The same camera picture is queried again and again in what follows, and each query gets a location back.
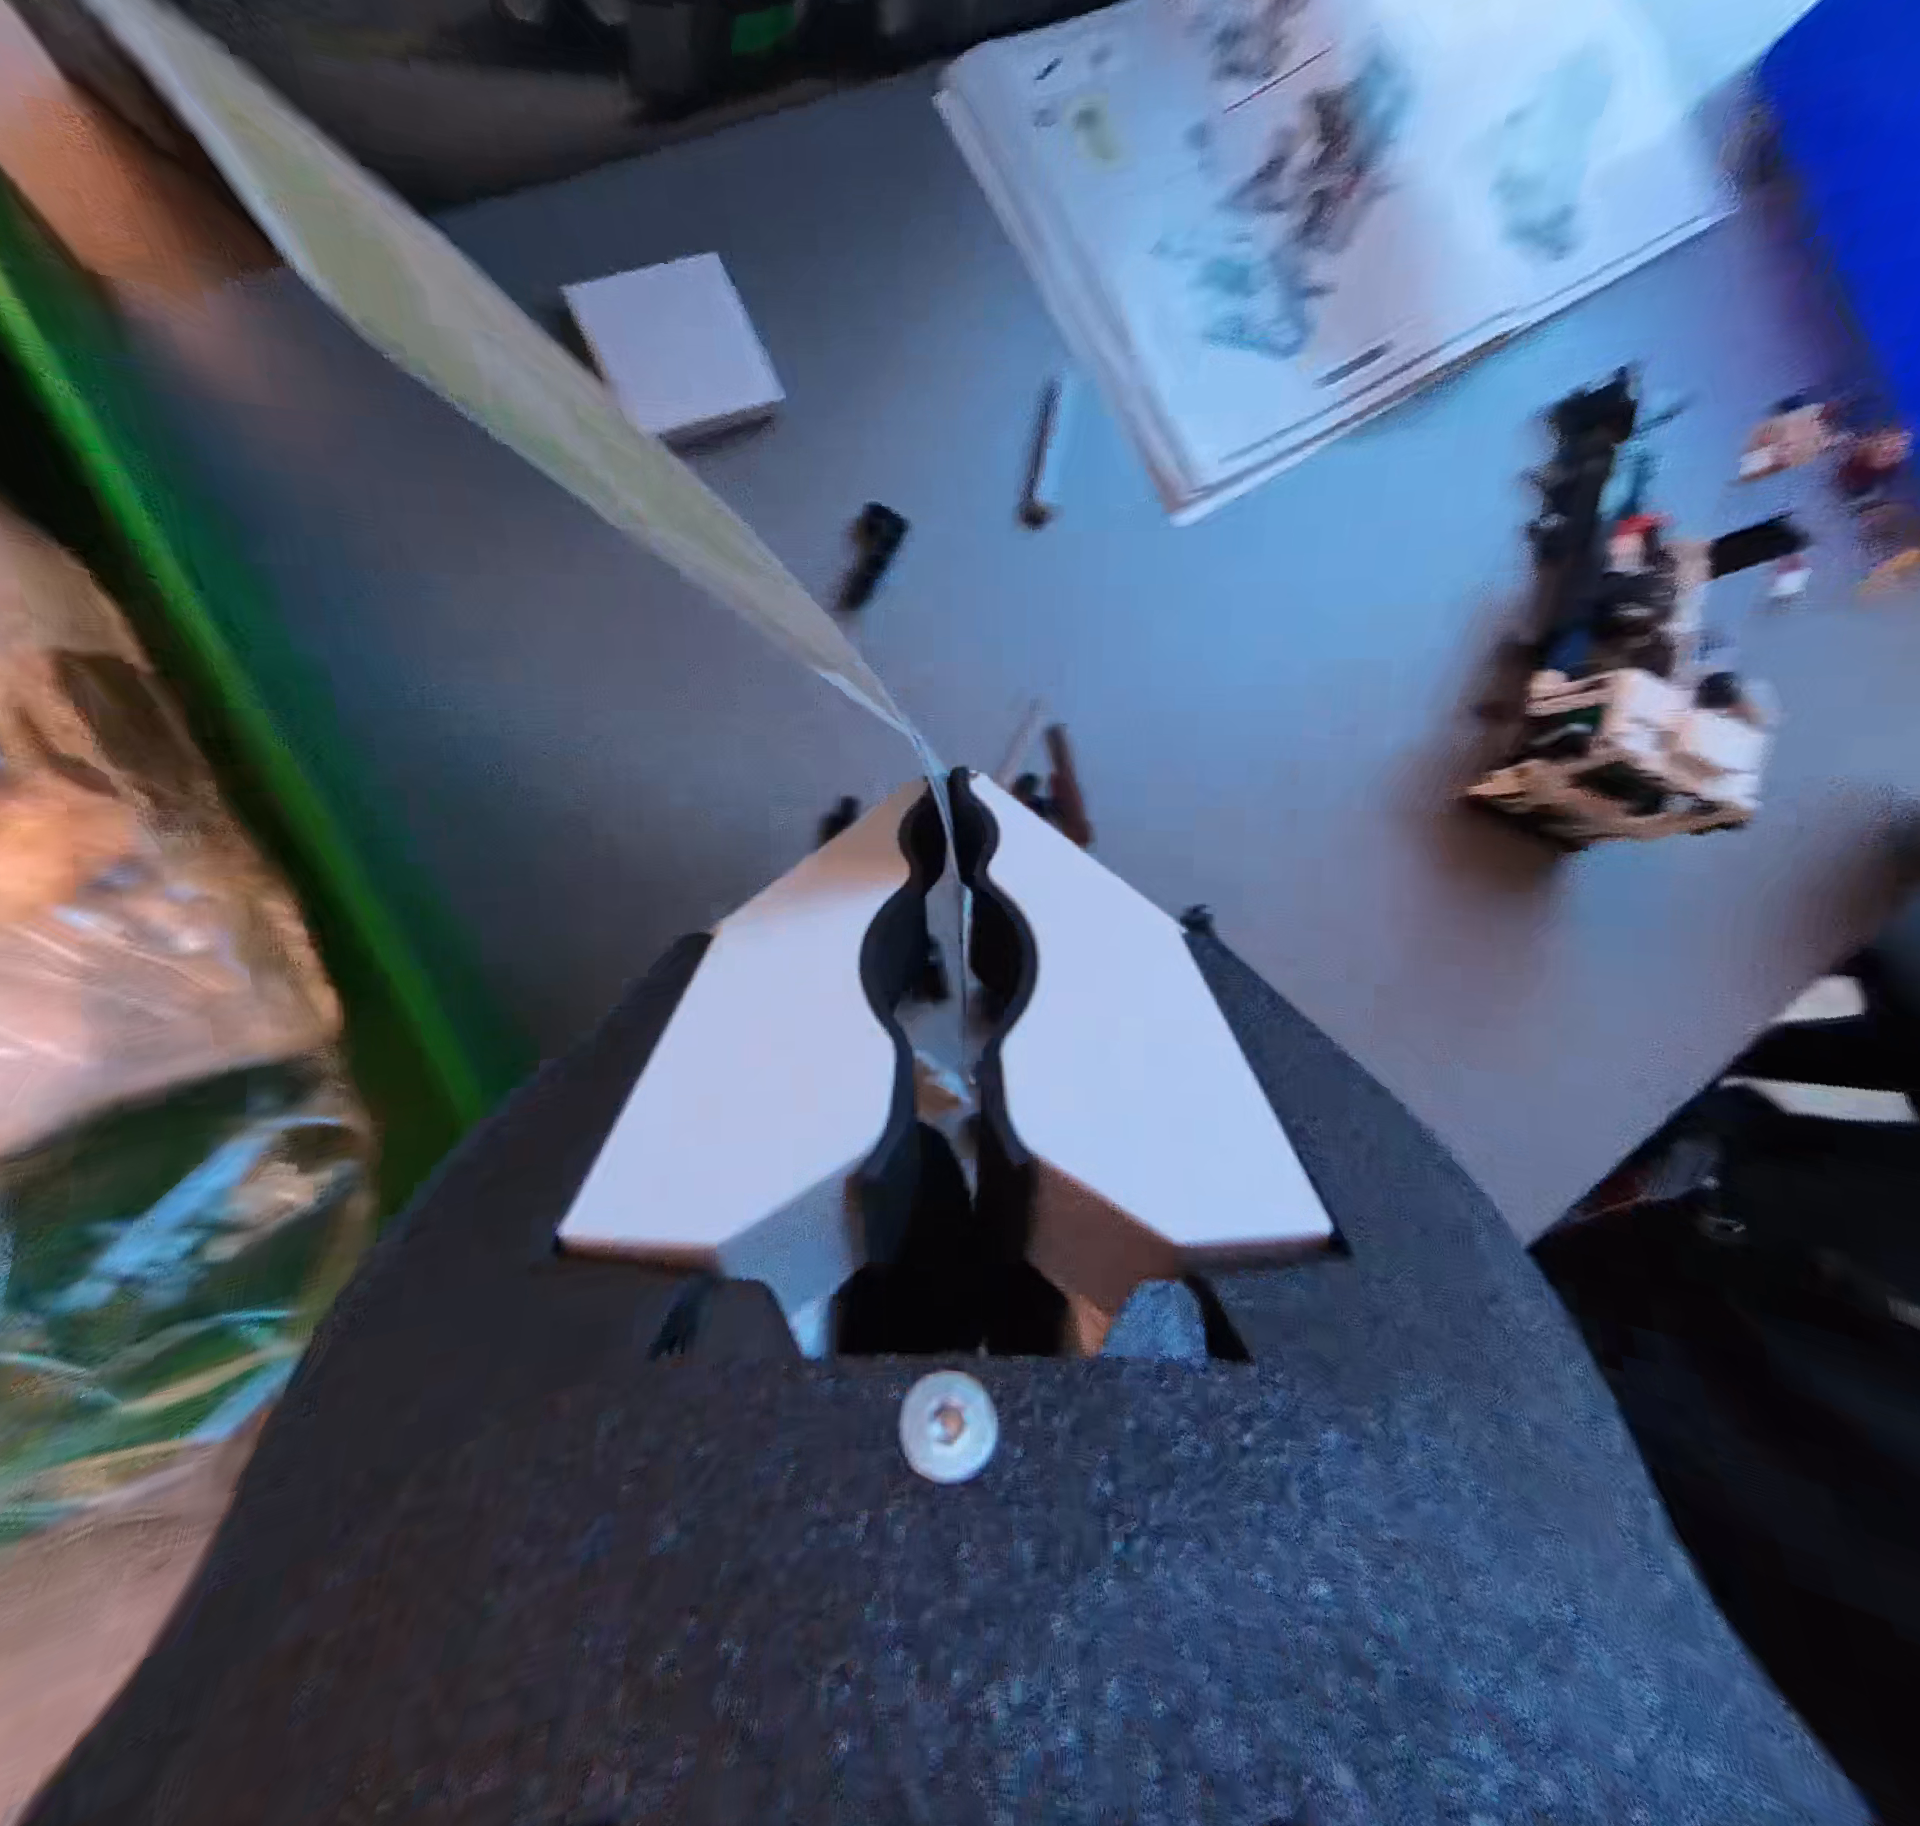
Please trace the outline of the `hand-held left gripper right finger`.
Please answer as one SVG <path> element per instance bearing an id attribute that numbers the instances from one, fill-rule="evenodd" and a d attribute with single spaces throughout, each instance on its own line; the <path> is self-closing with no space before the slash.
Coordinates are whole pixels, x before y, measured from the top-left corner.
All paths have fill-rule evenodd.
<path id="1" fill-rule="evenodd" d="M 1096 1350 L 1140 1286 L 1318 1263 L 1335 1217 L 1186 930 L 986 774 L 946 780 L 974 1066 L 974 1203 L 996 1258 Z"/>

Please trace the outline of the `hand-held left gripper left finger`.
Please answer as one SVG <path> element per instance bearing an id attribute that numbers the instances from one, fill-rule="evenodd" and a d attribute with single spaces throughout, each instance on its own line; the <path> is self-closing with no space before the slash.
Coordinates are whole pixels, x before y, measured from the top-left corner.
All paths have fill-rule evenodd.
<path id="1" fill-rule="evenodd" d="M 946 866 L 912 780 L 720 919 L 645 1059 L 556 1248 L 767 1289 L 802 1350 L 900 1243 L 916 1171 L 900 1003 Z"/>

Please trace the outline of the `black toy brick truck chassis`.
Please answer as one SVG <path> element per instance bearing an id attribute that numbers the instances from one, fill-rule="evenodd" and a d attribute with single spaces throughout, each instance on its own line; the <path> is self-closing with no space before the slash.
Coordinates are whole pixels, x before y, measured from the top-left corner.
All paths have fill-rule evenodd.
<path id="1" fill-rule="evenodd" d="M 1538 508 L 1523 535 L 1532 583 L 1474 701 L 1487 727 L 1517 729 L 1549 681 L 1641 671 L 1688 687 L 1719 645 L 1702 622 L 1716 581 L 1763 570 L 1804 587 L 1810 538 L 1791 517 L 1697 538 L 1661 510 L 1661 440 L 1688 407 L 1623 364 L 1544 410 L 1552 446 L 1527 481 Z"/>

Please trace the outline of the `clear plastic bag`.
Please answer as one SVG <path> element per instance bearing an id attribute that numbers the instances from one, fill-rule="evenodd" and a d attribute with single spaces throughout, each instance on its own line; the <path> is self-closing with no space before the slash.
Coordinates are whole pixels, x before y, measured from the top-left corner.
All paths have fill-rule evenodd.
<path id="1" fill-rule="evenodd" d="M 374 1225 L 300 906 L 58 543 L 1 524 L 1 1542 L 272 1406 Z"/>
<path id="2" fill-rule="evenodd" d="M 692 469 L 441 232 L 164 0 L 72 0 L 283 263 L 457 413 L 914 744 L 846 633 Z"/>

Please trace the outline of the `black toy set box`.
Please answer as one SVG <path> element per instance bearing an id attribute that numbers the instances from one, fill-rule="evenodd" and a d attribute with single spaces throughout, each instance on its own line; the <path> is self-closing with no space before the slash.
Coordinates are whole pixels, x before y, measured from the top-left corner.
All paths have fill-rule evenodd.
<path id="1" fill-rule="evenodd" d="M 1114 0 L 158 0 L 418 207 L 653 151 Z"/>

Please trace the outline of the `small black angled toy piece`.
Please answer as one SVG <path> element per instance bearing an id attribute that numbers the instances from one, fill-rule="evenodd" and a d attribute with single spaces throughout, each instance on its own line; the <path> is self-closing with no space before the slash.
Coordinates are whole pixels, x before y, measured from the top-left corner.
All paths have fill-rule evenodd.
<path id="1" fill-rule="evenodd" d="M 908 532 L 908 520 L 886 504 L 867 502 L 858 508 L 848 528 L 851 561 L 833 603 L 836 616 L 858 614 L 872 601 Z"/>

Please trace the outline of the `green plastic bin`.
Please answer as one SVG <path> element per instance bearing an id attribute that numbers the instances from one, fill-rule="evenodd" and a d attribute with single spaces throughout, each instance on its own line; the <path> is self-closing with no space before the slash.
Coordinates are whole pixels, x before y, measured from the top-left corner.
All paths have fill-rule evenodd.
<path id="1" fill-rule="evenodd" d="M 531 1066 L 240 526 L 162 433 L 105 284 L 1 183 L 3 499 L 70 550 L 289 879 L 345 1003 L 394 1219 Z"/>

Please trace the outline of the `grey toy beam with holes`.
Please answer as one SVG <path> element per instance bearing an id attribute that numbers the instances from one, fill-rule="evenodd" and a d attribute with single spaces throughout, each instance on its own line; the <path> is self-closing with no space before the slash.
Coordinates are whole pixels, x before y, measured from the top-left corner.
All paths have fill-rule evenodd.
<path id="1" fill-rule="evenodd" d="M 1017 499 L 1017 522 L 1031 532 L 1047 528 L 1059 510 L 1064 427 L 1072 411 L 1074 387 L 1075 382 L 1072 374 L 1049 375 L 1037 405 Z"/>

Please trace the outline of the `white flat toy panel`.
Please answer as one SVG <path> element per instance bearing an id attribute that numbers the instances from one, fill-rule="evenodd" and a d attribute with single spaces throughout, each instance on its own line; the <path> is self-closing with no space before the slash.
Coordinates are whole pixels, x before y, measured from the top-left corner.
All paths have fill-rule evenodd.
<path id="1" fill-rule="evenodd" d="M 716 253 L 562 288 L 593 366 L 630 422 L 670 449 L 774 420 L 779 375 Z"/>

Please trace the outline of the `pile of colourful toy pins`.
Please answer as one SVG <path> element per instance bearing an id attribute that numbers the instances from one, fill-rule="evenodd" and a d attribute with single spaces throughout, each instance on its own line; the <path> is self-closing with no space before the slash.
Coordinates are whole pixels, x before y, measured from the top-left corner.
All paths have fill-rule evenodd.
<path id="1" fill-rule="evenodd" d="M 1915 430 L 1871 398 L 1795 393 L 1772 403 L 1740 443 L 1733 485 L 1817 481 L 1864 556 L 1859 591 L 1915 587 Z"/>

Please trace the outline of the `open instruction booklet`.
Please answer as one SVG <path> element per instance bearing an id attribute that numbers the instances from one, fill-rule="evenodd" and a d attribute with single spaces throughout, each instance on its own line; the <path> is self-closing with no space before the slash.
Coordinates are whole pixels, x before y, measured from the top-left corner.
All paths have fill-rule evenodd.
<path id="1" fill-rule="evenodd" d="M 1123 0 L 934 105 L 1176 524 L 1733 209 L 1632 0 Z"/>

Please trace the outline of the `blue plastic bin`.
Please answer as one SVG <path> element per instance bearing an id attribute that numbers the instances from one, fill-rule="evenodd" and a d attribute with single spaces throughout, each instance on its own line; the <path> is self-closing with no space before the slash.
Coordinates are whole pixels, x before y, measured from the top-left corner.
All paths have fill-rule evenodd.
<path id="1" fill-rule="evenodd" d="M 1917 422 L 1917 0 L 1817 0 L 1758 63 L 1801 214 L 1891 410 Z"/>

